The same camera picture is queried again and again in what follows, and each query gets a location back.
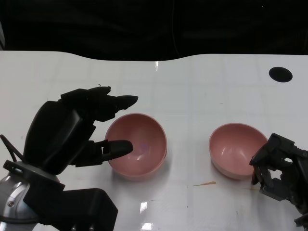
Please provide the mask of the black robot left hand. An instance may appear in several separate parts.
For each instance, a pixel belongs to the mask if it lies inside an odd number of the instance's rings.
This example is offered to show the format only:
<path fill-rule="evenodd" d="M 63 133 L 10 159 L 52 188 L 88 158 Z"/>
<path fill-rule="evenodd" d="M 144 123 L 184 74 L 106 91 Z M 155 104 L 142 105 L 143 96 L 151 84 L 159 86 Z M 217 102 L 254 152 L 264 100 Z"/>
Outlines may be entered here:
<path fill-rule="evenodd" d="M 76 89 L 58 101 L 45 102 L 28 130 L 23 162 L 59 175 L 68 165 L 95 166 L 131 153 L 128 140 L 90 140 L 94 122 L 111 120 L 138 100 L 132 95 L 111 96 L 110 91 L 110 87 Z"/>

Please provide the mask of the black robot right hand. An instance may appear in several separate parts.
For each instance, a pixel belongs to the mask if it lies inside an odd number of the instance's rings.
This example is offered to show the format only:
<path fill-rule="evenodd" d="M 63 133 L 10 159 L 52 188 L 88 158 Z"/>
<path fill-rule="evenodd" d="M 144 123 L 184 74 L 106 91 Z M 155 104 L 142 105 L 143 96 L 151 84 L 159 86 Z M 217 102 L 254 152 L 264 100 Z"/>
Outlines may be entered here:
<path fill-rule="evenodd" d="M 308 212 L 308 152 L 276 133 L 252 157 L 251 184 L 277 201 L 288 200 L 300 214 Z"/>

